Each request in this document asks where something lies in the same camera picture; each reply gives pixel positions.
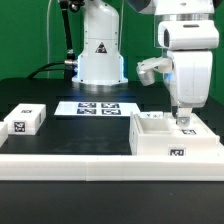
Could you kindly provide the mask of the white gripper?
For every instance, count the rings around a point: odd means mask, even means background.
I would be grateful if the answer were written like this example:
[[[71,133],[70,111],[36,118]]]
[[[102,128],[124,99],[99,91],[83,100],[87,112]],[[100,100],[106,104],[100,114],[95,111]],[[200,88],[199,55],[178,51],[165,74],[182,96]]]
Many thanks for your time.
[[[164,83],[178,106],[190,107],[171,106],[172,116],[179,127],[188,127],[191,108],[203,107],[208,97],[211,49],[218,47],[218,30],[212,20],[163,21],[158,26],[158,43],[172,61]]]

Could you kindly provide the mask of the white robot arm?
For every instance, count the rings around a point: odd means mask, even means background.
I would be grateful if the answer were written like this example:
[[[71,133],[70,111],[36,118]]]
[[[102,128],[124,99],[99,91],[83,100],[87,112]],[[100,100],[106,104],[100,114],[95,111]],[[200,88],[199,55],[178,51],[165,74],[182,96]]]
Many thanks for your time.
[[[142,84],[163,75],[172,116],[187,127],[208,97],[212,50],[219,45],[213,14],[223,0],[126,0],[132,11],[120,24],[102,0],[84,0],[84,46],[72,81],[105,87],[125,83],[125,63],[136,63]]]

